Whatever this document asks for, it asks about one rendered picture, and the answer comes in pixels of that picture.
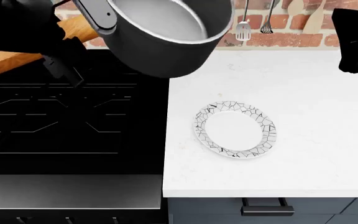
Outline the white plate black crackle rim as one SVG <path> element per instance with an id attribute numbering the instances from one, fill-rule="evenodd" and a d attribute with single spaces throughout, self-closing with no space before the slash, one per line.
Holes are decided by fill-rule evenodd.
<path id="1" fill-rule="evenodd" d="M 221 156 L 251 159 L 273 148 L 277 129 L 258 108 L 237 101 L 219 101 L 202 107 L 193 119 L 195 136 Z"/>

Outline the steel slotted spatula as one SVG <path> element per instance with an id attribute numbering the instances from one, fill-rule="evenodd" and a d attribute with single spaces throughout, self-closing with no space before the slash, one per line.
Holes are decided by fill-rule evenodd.
<path id="1" fill-rule="evenodd" d="M 246 42 L 251 38 L 251 27 L 246 20 L 249 0 L 245 1 L 244 14 L 242 20 L 236 25 L 236 40 Z"/>

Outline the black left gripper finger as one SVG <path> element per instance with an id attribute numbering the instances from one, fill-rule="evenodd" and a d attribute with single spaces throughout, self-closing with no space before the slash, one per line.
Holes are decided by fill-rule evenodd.
<path id="1" fill-rule="evenodd" d="M 87 49 L 77 37 L 65 39 L 50 47 L 48 55 L 58 57 L 64 61 L 81 61 L 87 56 Z"/>
<path id="2" fill-rule="evenodd" d="M 83 83 L 84 79 L 76 68 L 67 64 L 63 59 L 50 57 L 48 55 L 43 55 L 42 57 L 45 59 L 43 62 L 44 67 L 54 78 L 59 79 L 65 77 L 75 88 Z"/>

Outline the dark grey pan wooden handle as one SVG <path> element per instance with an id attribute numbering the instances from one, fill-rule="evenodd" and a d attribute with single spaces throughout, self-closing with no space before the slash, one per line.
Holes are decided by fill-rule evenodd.
<path id="1" fill-rule="evenodd" d="M 199 69 L 233 22 L 234 0 L 67 0 L 124 65 L 157 78 Z M 65 61 L 82 74 L 88 59 Z"/>

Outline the black stove with steel front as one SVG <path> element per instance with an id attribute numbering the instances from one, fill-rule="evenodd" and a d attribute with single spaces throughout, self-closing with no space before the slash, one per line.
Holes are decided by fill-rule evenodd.
<path id="1" fill-rule="evenodd" d="M 43 60 L 0 74 L 0 224 L 168 224 L 170 81 L 88 55 L 78 87 Z"/>

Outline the dark blue cabinet drawer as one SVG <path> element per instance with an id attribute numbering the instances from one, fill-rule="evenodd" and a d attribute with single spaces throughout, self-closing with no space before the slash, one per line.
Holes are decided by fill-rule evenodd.
<path id="1" fill-rule="evenodd" d="M 169 224 L 358 224 L 358 197 L 285 201 L 291 216 L 242 216 L 241 198 L 169 198 Z"/>

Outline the small wooden spoon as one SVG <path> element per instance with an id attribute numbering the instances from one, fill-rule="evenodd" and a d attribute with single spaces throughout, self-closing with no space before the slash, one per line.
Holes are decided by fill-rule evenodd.
<path id="1" fill-rule="evenodd" d="M 300 14 L 304 8 L 304 0 L 292 0 L 288 5 L 287 11 L 290 16 Z"/>

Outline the large wooden spoon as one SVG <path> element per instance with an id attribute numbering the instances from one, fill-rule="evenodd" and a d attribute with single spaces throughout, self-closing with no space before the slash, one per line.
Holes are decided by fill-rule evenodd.
<path id="1" fill-rule="evenodd" d="M 317 34 L 319 33 L 323 19 L 324 19 L 324 5 L 326 0 L 322 0 L 319 7 L 313 12 L 309 19 L 307 20 L 304 28 L 303 34 Z"/>

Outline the dark metal serving fork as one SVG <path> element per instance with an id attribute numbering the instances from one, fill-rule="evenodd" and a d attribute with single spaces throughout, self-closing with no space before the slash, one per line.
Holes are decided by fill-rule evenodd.
<path id="1" fill-rule="evenodd" d="M 263 33 L 263 34 L 272 34 L 273 33 L 272 26 L 271 26 L 271 23 L 270 23 L 270 18 L 271 18 L 271 15 L 272 15 L 274 4 L 275 4 L 275 0 L 271 0 L 269 13 L 267 15 L 266 21 L 263 24 L 263 26 L 260 28 L 260 32 Z"/>

